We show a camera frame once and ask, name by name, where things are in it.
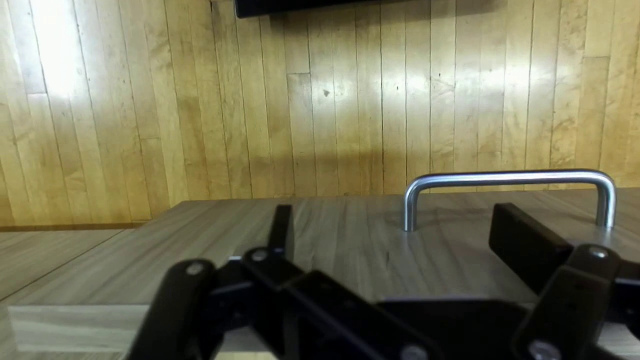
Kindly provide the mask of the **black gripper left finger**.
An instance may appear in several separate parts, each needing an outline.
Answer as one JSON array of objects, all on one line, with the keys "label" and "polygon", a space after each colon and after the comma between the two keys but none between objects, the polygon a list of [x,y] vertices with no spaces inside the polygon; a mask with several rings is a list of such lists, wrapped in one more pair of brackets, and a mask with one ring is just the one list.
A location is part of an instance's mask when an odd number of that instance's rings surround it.
[{"label": "black gripper left finger", "polygon": [[126,360],[215,360],[232,330],[249,328],[279,360],[441,360],[418,330],[327,274],[289,260],[293,209],[275,211],[268,242],[215,267],[171,267]]}]

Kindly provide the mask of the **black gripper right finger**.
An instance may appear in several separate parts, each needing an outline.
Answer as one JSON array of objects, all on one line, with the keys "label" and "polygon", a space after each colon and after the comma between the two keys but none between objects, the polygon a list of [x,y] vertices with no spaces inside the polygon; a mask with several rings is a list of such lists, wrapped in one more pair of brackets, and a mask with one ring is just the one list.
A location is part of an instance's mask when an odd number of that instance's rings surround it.
[{"label": "black gripper right finger", "polygon": [[640,340],[639,263],[574,247],[511,203],[494,206],[488,247],[538,296],[512,340],[521,360],[618,360],[598,347],[609,322]]}]

